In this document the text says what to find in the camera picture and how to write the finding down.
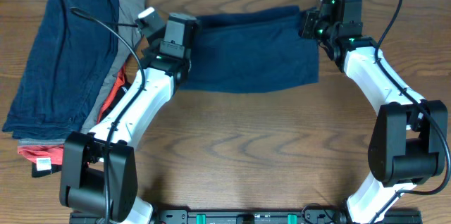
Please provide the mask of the navy blue shorts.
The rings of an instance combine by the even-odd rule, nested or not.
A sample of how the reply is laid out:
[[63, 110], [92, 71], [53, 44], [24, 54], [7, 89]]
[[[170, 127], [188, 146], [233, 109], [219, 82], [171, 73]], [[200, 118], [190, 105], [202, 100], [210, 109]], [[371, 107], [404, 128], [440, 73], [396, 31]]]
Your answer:
[[319, 48], [299, 36], [298, 6], [202, 15], [183, 90], [249, 94], [319, 81]]

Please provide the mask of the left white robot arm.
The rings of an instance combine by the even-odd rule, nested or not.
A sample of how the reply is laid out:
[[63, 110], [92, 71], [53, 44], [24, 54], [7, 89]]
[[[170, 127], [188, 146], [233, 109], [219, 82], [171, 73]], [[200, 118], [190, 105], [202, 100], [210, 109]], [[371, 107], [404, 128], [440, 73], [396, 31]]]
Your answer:
[[158, 110], [186, 81], [200, 21], [153, 8], [137, 26], [149, 41], [134, 82], [113, 110], [88, 133], [72, 132], [63, 145], [59, 199], [71, 223], [152, 223], [154, 207], [137, 195], [135, 149]]

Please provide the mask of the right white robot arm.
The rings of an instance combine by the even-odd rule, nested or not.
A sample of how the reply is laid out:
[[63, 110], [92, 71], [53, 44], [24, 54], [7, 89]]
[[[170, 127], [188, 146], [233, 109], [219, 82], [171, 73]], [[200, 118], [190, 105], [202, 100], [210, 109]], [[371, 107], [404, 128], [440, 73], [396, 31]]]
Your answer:
[[386, 61], [379, 44], [362, 34], [362, 0], [319, 0], [306, 12], [299, 35], [314, 39], [339, 70], [364, 93], [377, 118], [367, 151], [370, 172], [333, 215], [334, 223], [410, 223], [416, 213], [389, 212], [417, 185], [443, 175], [450, 180], [447, 108], [409, 87]]

